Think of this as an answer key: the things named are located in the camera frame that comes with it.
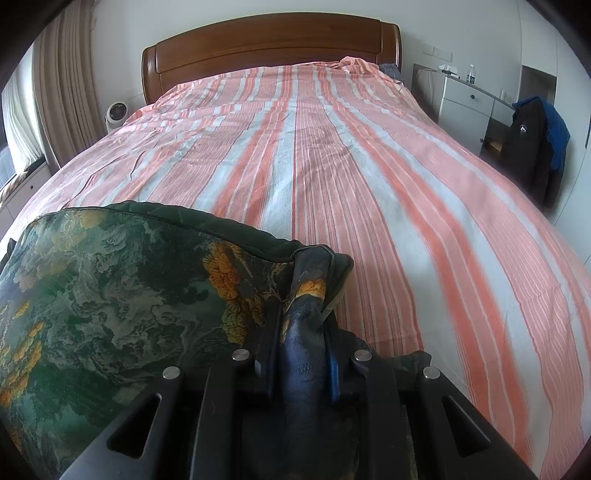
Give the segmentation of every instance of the beige curtain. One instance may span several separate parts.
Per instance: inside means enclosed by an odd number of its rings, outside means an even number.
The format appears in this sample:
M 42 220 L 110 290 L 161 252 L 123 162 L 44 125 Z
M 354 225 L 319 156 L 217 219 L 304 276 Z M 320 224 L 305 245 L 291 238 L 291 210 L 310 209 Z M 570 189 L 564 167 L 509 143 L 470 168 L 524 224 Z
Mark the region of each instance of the beige curtain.
M 90 7 L 90 0 L 74 0 L 34 46 L 35 99 L 60 167 L 106 134 L 90 66 Z

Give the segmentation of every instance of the blue fabric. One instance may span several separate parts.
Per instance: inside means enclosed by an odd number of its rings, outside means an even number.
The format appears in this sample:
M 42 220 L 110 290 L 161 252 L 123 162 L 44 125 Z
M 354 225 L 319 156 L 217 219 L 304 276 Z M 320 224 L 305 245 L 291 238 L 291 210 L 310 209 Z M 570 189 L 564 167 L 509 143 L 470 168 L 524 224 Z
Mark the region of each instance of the blue fabric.
M 404 83 L 402 74 L 398 70 L 398 66 L 395 63 L 381 63 L 378 65 L 379 71 L 388 75 L 392 80 L 397 80 Z
M 566 128 L 564 120 L 562 120 L 562 117 L 554 108 L 554 105 L 546 102 L 546 100 L 540 98 L 539 96 L 527 98 L 513 104 L 513 108 L 516 110 L 515 114 L 513 115 L 513 120 L 517 117 L 519 108 L 533 100 L 539 100 L 544 106 L 544 113 L 546 115 L 547 123 L 546 139 L 548 140 L 548 143 L 552 145 L 552 149 L 554 150 L 554 155 L 550 161 L 550 170 L 561 170 L 564 168 L 566 147 L 569 144 L 570 133 L 569 129 Z

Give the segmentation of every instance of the light switch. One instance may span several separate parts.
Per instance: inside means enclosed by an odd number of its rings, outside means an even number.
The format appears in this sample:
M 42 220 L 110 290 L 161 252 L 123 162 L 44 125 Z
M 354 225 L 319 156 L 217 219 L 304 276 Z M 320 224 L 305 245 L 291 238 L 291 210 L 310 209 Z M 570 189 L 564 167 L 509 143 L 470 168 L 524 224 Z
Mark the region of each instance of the light switch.
M 433 56 L 438 58 L 438 59 L 442 59 L 445 61 L 451 61 L 452 60 L 452 52 L 450 51 L 446 51 L 446 50 L 442 50 L 440 48 L 435 48 L 433 51 Z
M 423 44 L 423 53 L 425 55 L 429 55 L 433 57 L 433 52 L 435 51 L 435 47 L 433 45 L 429 45 L 428 43 Z

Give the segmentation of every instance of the white drawer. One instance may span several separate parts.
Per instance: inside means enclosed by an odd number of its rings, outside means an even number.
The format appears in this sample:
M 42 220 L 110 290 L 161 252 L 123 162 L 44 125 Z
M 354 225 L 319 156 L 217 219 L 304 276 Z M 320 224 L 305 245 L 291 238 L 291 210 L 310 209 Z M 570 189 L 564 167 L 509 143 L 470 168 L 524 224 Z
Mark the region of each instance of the white drawer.
M 8 229 L 12 225 L 12 215 L 6 207 L 0 210 L 0 239 L 4 236 Z
M 450 100 L 441 102 L 438 125 L 467 150 L 479 155 L 490 117 Z
M 16 192 L 10 195 L 7 208 L 13 218 L 16 218 L 23 207 L 35 195 L 43 184 L 51 178 L 49 167 L 44 164 L 37 171 L 23 182 Z
M 487 116 L 491 115 L 492 106 L 495 103 L 488 95 L 449 77 L 445 81 L 443 98 L 467 106 Z

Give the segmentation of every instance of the pink and white striped sheet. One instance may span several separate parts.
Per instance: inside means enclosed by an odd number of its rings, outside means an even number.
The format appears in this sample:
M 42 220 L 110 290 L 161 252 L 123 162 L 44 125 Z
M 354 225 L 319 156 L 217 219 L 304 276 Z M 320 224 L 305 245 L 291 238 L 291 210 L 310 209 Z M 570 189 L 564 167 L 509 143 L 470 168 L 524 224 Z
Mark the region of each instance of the pink and white striped sheet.
M 591 278 L 502 175 L 375 65 L 262 67 L 179 85 L 80 154 L 7 233 L 133 199 L 206 210 L 355 259 L 340 324 L 423 349 L 534 472 L 591 434 Z

